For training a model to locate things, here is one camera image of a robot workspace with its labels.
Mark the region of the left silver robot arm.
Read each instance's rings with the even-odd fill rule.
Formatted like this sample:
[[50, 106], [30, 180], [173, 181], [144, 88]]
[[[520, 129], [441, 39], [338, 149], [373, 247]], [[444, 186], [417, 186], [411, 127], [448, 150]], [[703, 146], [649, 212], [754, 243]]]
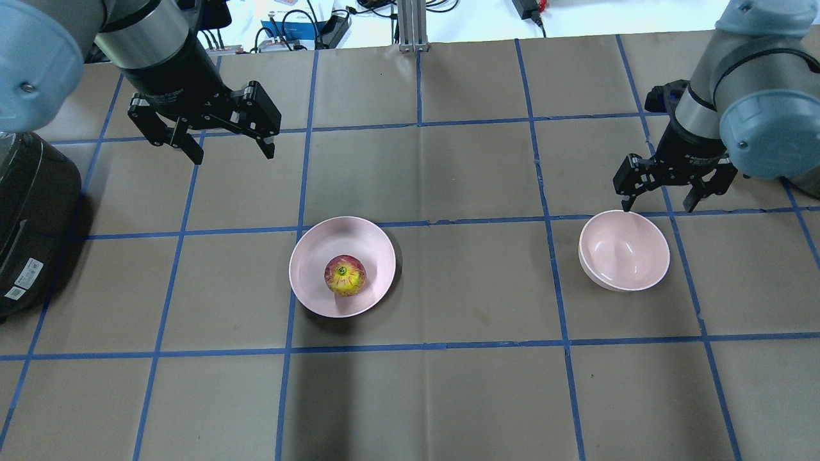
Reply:
[[253, 139], [267, 159], [281, 112], [263, 85], [232, 90], [222, 80], [175, 1], [3, 1], [2, 132], [49, 125], [78, 87], [98, 47], [132, 84], [127, 111], [144, 139], [183, 151], [203, 149], [192, 132], [225, 129]]

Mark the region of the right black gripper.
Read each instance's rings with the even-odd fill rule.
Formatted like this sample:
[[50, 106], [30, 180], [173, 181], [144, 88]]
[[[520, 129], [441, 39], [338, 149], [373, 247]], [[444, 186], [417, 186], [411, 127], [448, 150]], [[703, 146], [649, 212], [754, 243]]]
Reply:
[[630, 212], [643, 193], [660, 186], [691, 186], [683, 209], [692, 213], [703, 199], [726, 193], [737, 174], [721, 140], [691, 134], [678, 122], [669, 122], [654, 155], [625, 157], [613, 176], [613, 187], [623, 196], [623, 212]]

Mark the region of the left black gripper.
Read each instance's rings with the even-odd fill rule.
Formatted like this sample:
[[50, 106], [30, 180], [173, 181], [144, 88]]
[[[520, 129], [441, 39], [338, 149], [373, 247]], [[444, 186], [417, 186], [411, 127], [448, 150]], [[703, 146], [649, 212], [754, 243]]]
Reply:
[[275, 158], [275, 137], [282, 115], [258, 81], [232, 90], [208, 55], [173, 58], [145, 69], [127, 70], [141, 99], [175, 122], [169, 144], [202, 165], [203, 148], [188, 129], [225, 129], [255, 139], [266, 159]]

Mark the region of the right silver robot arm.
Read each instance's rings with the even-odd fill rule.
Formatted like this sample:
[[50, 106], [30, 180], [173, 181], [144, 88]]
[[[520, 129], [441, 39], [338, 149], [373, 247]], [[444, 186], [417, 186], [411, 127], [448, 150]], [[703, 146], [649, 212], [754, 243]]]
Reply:
[[803, 38], [816, 1], [730, 1], [687, 81], [656, 86], [650, 113], [669, 122], [654, 155], [628, 154], [613, 189], [640, 195], [688, 186], [684, 210], [725, 195], [737, 174], [773, 180], [818, 167], [818, 60]]

